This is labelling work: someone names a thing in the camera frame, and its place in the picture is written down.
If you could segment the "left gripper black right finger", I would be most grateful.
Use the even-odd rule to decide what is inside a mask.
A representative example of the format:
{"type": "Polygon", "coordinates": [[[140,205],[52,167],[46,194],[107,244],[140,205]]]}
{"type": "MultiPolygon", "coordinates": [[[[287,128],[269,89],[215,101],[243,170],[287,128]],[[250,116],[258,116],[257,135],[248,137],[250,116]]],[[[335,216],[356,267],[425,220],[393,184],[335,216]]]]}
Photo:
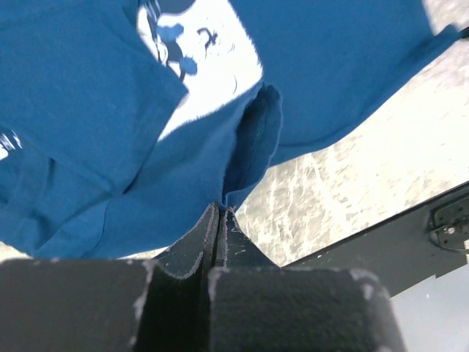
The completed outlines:
{"type": "Polygon", "coordinates": [[[211,351],[404,351],[390,296],[357,268],[279,268],[232,210],[208,279],[211,351]]]}

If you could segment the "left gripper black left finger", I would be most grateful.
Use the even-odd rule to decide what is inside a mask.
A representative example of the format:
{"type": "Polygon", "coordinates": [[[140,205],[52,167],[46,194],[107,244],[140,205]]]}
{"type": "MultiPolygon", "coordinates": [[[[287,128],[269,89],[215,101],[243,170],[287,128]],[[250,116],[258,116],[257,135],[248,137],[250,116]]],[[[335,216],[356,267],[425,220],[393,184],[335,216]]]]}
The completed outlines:
{"type": "Polygon", "coordinates": [[[3,351],[205,351],[207,274],[220,213],[210,205],[148,260],[1,264],[3,351]]]}

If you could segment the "blue cartoon print t-shirt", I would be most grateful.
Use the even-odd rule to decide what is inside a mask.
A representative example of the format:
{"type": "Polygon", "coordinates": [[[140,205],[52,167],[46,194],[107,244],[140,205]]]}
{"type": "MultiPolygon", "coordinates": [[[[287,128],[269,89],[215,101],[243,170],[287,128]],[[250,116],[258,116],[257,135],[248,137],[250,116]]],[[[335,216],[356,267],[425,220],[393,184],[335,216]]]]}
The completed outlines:
{"type": "Polygon", "coordinates": [[[3,1],[1,242],[169,246],[466,34],[434,33],[421,1],[3,1]]]}

